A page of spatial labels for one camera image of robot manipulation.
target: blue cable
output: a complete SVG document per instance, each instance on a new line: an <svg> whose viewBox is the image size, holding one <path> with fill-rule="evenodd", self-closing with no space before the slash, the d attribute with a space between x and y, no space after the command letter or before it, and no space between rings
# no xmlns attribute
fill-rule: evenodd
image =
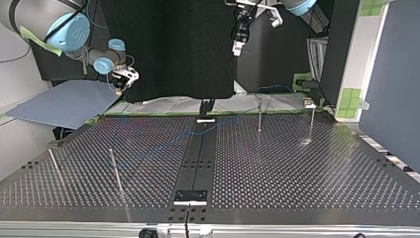
<svg viewBox="0 0 420 238"><path fill-rule="evenodd" d="M172 139L170 141L167 141L167 142L163 143L162 145L157 146L157 147L151 149L150 151L148 151L145 154L139 156L135 160L136 161L143 161L145 157L150 156L150 155L153 155L154 153L159 152L160 150L162 150L162 149L166 148L167 146L170 146L173 143L175 143L176 141L180 140L184 136L201 136L201 135L205 135L205 134L213 131L214 129L216 129L218 127L225 126L226 124L228 124L228 123L230 123L232 121L238 120L241 116L245 115L246 113L248 113L250 111L256 110L256 109L257 108L252 108L252 109L246 110L244 112L241 112L240 114L236 115L234 118L231 118L231 119L229 119L229 120L227 120L225 122L222 122L222 123L218 123L218 124L212 126L211 128L205 130L204 132L184 132L184 133L181 133L178 136L176 136L174 139ZM118 168L119 169L122 169L122 168L128 167L130 165L133 165L134 163L135 162L126 162L122 166L118 166Z"/></svg>

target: metal rod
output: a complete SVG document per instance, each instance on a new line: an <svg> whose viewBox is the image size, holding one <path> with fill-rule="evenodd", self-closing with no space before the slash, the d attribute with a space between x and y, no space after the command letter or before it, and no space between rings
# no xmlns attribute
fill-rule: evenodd
<svg viewBox="0 0 420 238"><path fill-rule="evenodd" d="M123 186L121 185L120 173L118 172L117 162L115 161L114 150L109 149L109 156L111 157L112 166L114 167L115 178L117 179L118 188L121 192L123 191Z"/></svg>
<svg viewBox="0 0 420 238"><path fill-rule="evenodd" d="M312 109L311 128L309 130L309 140L310 141L312 141L312 130L313 130L313 127L314 127L315 110L316 110L316 108Z"/></svg>
<svg viewBox="0 0 420 238"><path fill-rule="evenodd" d="M50 157L52 158L53 166L56 170L59 170L58 164L56 163L55 155L53 154L53 149L49 149Z"/></svg>
<svg viewBox="0 0 420 238"><path fill-rule="evenodd" d="M262 130L262 126L263 126L262 103L263 102L260 100L260 102L259 102L259 114L260 114L260 118L259 118L259 132Z"/></svg>
<svg viewBox="0 0 420 238"><path fill-rule="evenodd" d="M313 108L313 109L312 109L311 128L314 126L315 109L316 109L316 108Z"/></svg>

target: black cable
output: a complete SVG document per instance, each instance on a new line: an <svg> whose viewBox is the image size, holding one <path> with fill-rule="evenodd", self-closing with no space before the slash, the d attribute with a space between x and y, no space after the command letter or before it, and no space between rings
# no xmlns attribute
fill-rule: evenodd
<svg viewBox="0 0 420 238"><path fill-rule="evenodd" d="M236 17L235 17L235 19L236 19L236 22L235 23L238 23L238 22L241 22L241 21L243 21L244 19L246 19L246 18L248 18L248 17L250 17L250 14L252 14L253 13L253 11L256 9L256 8L258 8L258 6L261 4L261 2L262 2L263 0L260 0L260 1L258 1L257 3L256 3L256 5L254 5L251 9L250 9L250 11L248 11L248 14L247 15L245 15L245 16L243 16L242 18L240 18L240 19L237 19Z"/></svg>
<svg viewBox="0 0 420 238"><path fill-rule="evenodd" d="M317 75L316 75L316 72L315 72L315 64L314 64L314 60L313 60L313 58L312 58L312 50L311 50L311 44L310 44L310 41L311 41L311 39L312 39L312 19L313 19L313 16L314 16L314 8L315 8L315 5L311 8L311 18L310 18L310 20L309 20L309 44L308 44L308 50L309 50L309 61L311 62L311 64L312 64L312 68L313 68L313 70L314 70L314 78L315 78L315 81L318 83L318 87L319 87L319 90L321 91L321 94L322 94L322 96L325 98L325 101L328 103L328 105L331 107L331 109L333 110L333 112L334 112L334 114L336 114L336 109L335 109L335 105L333 105L329 100L328 100L328 98L327 98L327 96L325 95L325 93L324 93L324 90L322 90L322 87L321 87L321 82L320 82L320 80L318 79L318 77L317 77Z"/></svg>
<svg viewBox="0 0 420 238"><path fill-rule="evenodd" d="M0 63L20 60L20 59L24 58L25 56L27 56L30 51L31 51L31 46L28 47L28 50L22 56L14 58L14 59L3 60L3 61L0 61Z"/></svg>
<svg viewBox="0 0 420 238"><path fill-rule="evenodd" d="M189 206L188 211L186 212L186 219L185 219L185 238L189 238L189 229L188 229L188 219L189 219Z"/></svg>
<svg viewBox="0 0 420 238"><path fill-rule="evenodd" d="M85 1L83 6L79 10L75 11L69 18L67 18L64 22L59 24L58 27L56 27L54 30L52 30L44 38L44 42L46 43L49 40L50 37L52 37L55 33L57 33L59 30L61 30L61 28L63 28L67 23L69 23L71 20L73 20L73 18L75 18L79 13L81 13L87 7L88 3L89 3L89 1Z"/></svg>
<svg viewBox="0 0 420 238"><path fill-rule="evenodd" d="M3 124L0 124L0 127L2 127L2 126L5 126L5 125L7 125L7 124L9 124L9 123L11 123L11 122L14 122L14 121L16 121L16 120L18 120L18 119L12 119L12 120L10 120L10 121L7 121L7 122L5 122L5 123L3 123Z"/></svg>

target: metal frame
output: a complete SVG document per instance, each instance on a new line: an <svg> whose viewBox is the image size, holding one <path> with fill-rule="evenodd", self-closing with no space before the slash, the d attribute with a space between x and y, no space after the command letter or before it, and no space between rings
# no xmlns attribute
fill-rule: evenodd
<svg viewBox="0 0 420 238"><path fill-rule="evenodd" d="M256 123L255 133L257 133L259 116L246 117L249 118L248 122ZM304 121L305 125L310 124L309 120L306 121L305 119ZM220 130L223 130L218 128L207 132L209 128L213 128L215 125L215 123L195 124L193 130L197 136L191 137L189 140L171 197L174 197L176 191L181 189L208 190L208 197L212 197L217 135ZM269 128L263 125L262 132L264 130L269 130ZM420 186L415 180L398 167L393 167L381 153L370 147L363 139L356 135L348 136L356 139L355 145L363 147L366 153L374 155L372 160L383 158L381 161L374 162L379 163L380 166L381 164L386 165L387 167L383 170L390 170L388 173L396 180L420 194ZM48 152L34 159L33 164L35 162L41 163L45 160L50 160ZM13 173L10 177L0 182L1 187L12 185L15 180L26 173L26 170L19 170ZM206 206L194 207L175 206L173 204L165 208L136 209L124 209L124 207L117 209L107 207L63 207L50 209L48 214L46 214L43 207L38 209L8 207L5 209L0 206L0 220L4 220L0 221L0 237L12 235L32 237L35 234L43 237L51 236L55 233L66 234L72 237L101 237L109 235L125 237L136 236L142 228L165 229L166 231L170 230L170 234L182 235L185 232L185 222L188 223L188 229L191 234L200 234L203 229L208 230L211 227L213 237L225 237L234 234L249 235L249 237L262 237L262 234L267 237L274 234L278 237L281 237L281 235L316 236L321 234L349 236L356 234L356 231L364 231L366 234L379 236L420 235L420 228L410 227L418 226L419 223L419 212L414 208L412 211L370 210L369 212L362 209L333 210L316 208L306 211L258 208L223 210L213 208L210 201ZM342 224L356 223L368 224L368 226L342 226Z"/></svg>

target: cable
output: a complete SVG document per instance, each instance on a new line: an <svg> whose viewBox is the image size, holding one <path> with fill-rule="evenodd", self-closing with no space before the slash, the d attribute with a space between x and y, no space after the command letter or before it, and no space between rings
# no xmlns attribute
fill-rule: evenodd
<svg viewBox="0 0 420 238"><path fill-rule="evenodd" d="M130 55L126 55L126 57L128 57L132 60L132 62L127 67L133 66L136 63L136 59L134 59L134 57L132 57Z"/></svg>
<svg viewBox="0 0 420 238"><path fill-rule="evenodd" d="M246 114L246 113L248 113L250 111L256 110L256 109L258 109L258 108L256 107L256 108L252 108L252 109L243 111L240 114L234 116L233 118L231 118L231 119L229 119L229 120L227 120L227 121L225 121L223 123L218 123L218 124L212 126L211 128L205 130L204 132L190 132L190 131L188 131L188 132L181 133L181 134L177 135L174 139L172 139L170 141L167 141L167 142L163 143L160 146L154 147L153 149L149 150L148 152L140 155L139 157L135 158L135 160L137 160L137 161L143 161L146 157L148 157L150 155L153 155L153 154L159 152L160 150L162 150L162 149L164 149L164 148L172 145L173 143L177 142L178 140L182 139L185 136L202 136L202 135L205 135L205 134L213 131L214 129L216 129L218 127L223 127L224 125L226 125L228 123L231 123L232 121L238 120L244 114ZM119 166L118 168L124 169L126 167L132 166L134 163L135 162L126 162L125 164L123 164L122 166Z"/></svg>
<svg viewBox="0 0 420 238"><path fill-rule="evenodd" d="M248 18L248 17L250 17L250 14L251 13L253 13L253 11L256 9L256 8L258 8L259 7L259 5L261 4L261 2L262 2L263 0L260 0L260 1L258 1L257 3L256 3L256 5L254 5L251 9L250 9L250 11L248 11L248 14L247 15L245 15L245 16L243 16L242 18L240 18L240 19L236 19L236 23L238 23L238 22L241 22L241 21L243 21L244 19L246 19L246 18Z"/></svg>
<svg viewBox="0 0 420 238"><path fill-rule="evenodd" d="M3 123L3 124L0 124L0 127L5 126L5 125L7 125L7 124L9 124L9 123L11 123L11 122L14 122L14 121L16 121L16 120L18 120L18 119L17 119L17 118L14 118L14 119L12 119L12 120L10 120L10 121L7 121L7 122L5 122L5 123Z"/></svg>
<svg viewBox="0 0 420 238"><path fill-rule="evenodd" d="M114 87L114 89L112 89L112 87L111 87L111 83L109 82L109 73L108 73L108 74L106 74L106 84L108 85L108 88L109 88L111 91L113 91L113 92L116 92L116 91L117 91L117 88L115 88L115 87Z"/></svg>
<svg viewBox="0 0 420 238"><path fill-rule="evenodd" d="M186 212L186 219L185 219L185 238L189 238L189 229L188 229L188 219L189 219L189 208L191 205L188 206L188 211Z"/></svg>
<svg viewBox="0 0 420 238"><path fill-rule="evenodd" d="M315 64L314 64L314 60L312 59L312 50L311 50L311 46L310 46L310 40L312 39L312 19L313 19L313 16L314 16L314 7L312 7L311 8L311 18L310 18L310 20L309 20L309 47L308 47L308 50L309 50L309 61L311 62L311 64L312 64L312 68L313 68L313 70L314 70L314 78L315 78L315 81L318 83L318 87L319 87L319 90L321 91L321 93L322 93L322 96L325 98L325 101L329 104L329 106L331 107L331 109L333 110L333 112L334 112L334 114L336 114L336 109L334 108L335 107L335 105L333 105L333 104L331 104L331 102L328 100L328 98L327 98L327 96L325 95L325 93L324 93L324 90L322 90L322 87L321 87L321 82L320 82L320 80L318 79L318 77L317 77L317 75L316 75L316 73L315 73Z"/></svg>
<svg viewBox="0 0 420 238"><path fill-rule="evenodd" d="M87 19L89 19L89 21L95 26L95 27L98 27L98 28L102 28L102 29L108 29L107 27L104 27L104 26L101 26L101 25L99 25L99 24L97 24L97 23L95 23L95 21L93 21L91 18L90 18L90 15L89 15L89 6L90 6L90 2L91 2L92 0L89 0L89 2L87 3L87 6L86 6L86 17L87 17Z"/></svg>
<svg viewBox="0 0 420 238"><path fill-rule="evenodd" d="M86 9L88 3L89 2L86 1L80 9L75 11L69 18L65 19L65 21L59 24L58 27L56 27L54 30L48 33L47 36L44 38L44 42L47 43L50 37L52 37L55 33L61 30L61 28L63 28L67 23L73 20L79 13L81 13L84 9Z"/></svg>
<svg viewBox="0 0 420 238"><path fill-rule="evenodd" d="M14 58L14 59L3 60L3 61L0 61L0 63L11 62L11 61L16 61L16 60L23 59L29 54L30 51L31 51L31 46L28 46L28 50L23 55L21 55L20 57L17 57L17 58Z"/></svg>
<svg viewBox="0 0 420 238"><path fill-rule="evenodd" d="M205 134L207 134L207 133L209 133L209 132L213 131L214 129L216 129L216 128L218 128L218 127L223 127L224 125L226 125L226 124L228 124L228 123L230 123L230 122L232 122L232 121L234 121L234 120L238 120L238 119L239 119L241 116L243 116L244 114L247 114L248 112L253 111L253 110L256 110L256 109L258 109L258 108L256 107L256 108L252 108L252 109L249 109L249 110L243 111L243 112L241 112L240 114L236 115L234 118L231 118L231 119L227 120L226 122L223 122L223 123L218 123L218 124L216 124L216 125L212 126L211 128L209 128L209 129L207 129L207 130L203 131L203 132L193 132L193 133L191 133L191 135L192 135L192 136L201 136L201 135L205 135Z"/></svg>
<svg viewBox="0 0 420 238"><path fill-rule="evenodd" d="M257 92L259 92L261 89L270 89L270 88L275 88L275 87L287 88L287 90L289 90L291 93L294 93L293 90L290 87L286 86L286 85L272 85L272 86L268 86L268 87L259 87L259 88L257 88ZM258 97L256 94L254 94L254 96L258 100L262 100L262 98Z"/></svg>

